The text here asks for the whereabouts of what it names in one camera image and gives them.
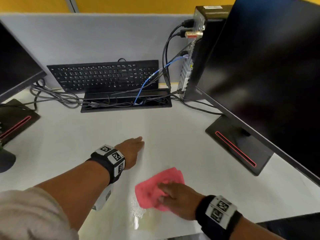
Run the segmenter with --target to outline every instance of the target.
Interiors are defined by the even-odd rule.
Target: left hand
[[[143,148],[143,146],[144,141],[142,141],[142,136],[139,136],[138,138],[125,140],[114,147],[125,157],[125,170],[128,170],[136,165],[138,152]]]

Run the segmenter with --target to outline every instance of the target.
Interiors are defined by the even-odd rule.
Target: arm
[[[125,170],[136,164],[143,145],[142,137],[138,137],[115,146],[125,157]],[[95,161],[86,161],[36,187],[49,193],[68,217],[71,228],[79,230],[109,180],[109,172],[104,167]]]
[[[170,208],[170,210],[179,217],[186,220],[195,220],[197,208],[205,197],[197,193],[192,188],[183,184],[159,184],[159,189],[168,194],[168,197],[160,197],[161,204]],[[230,240],[280,240],[283,239],[276,234],[250,222],[241,217],[235,226]]]

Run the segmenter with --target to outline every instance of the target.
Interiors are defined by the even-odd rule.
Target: black keyboard
[[[66,92],[122,92],[141,88],[159,69],[158,60],[47,66]],[[157,89],[158,81],[146,89]]]

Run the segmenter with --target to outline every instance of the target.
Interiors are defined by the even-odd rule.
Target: red accent strip
[[[243,153],[243,151],[241,151],[238,147],[236,147],[234,144],[232,144],[231,141],[229,141],[224,135],[222,135],[219,131],[216,131],[215,133],[222,141],[224,141],[230,148],[232,148],[236,153],[238,153],[244,160],[246,160],[248,163],[250,163],[251,166],[253,166],[254,168],[257,166],[257,164],[250,159],[250,157],[248,157],[246,154]],[[234,146],[239,152],[241,152],[243,155],[241,155],[238,151],[236,151],[228,142],[226,142],[224,139],[226,139],[232,146]]]
[[[25,117],[22,121],[20,121],[19,123],[17,123],[15,126],[11,127],[10,129],[8,129],[5,133],[3,133],[2,135],[0,135],[0,140],[6,138],[10,133],[14,132],[16,129],[20,128],[22,125],[26,124],[27,121],[29,121],[32,117],[31,116],[27,116]]]

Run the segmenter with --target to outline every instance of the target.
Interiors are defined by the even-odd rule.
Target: desk surface
[[[27,91],[15,98],[33,99]],[[80,239],[155,240],[201,232],[195,221],[142,210],[136,202],[134,186],[171,167],[182,171],[187,185],[223,195],[253,222],[320,212],[320,188],[282,158],[273,155],[255,177],[205,133],[218,115],[172,103],[172,108],[98,113],[40,103],[42,118],[6,146],[17,161],[0,174],[0,191],[26,189],[79,165],[100,145],[143,136],[142,160],[114,184],[104,208],[89,214]]]

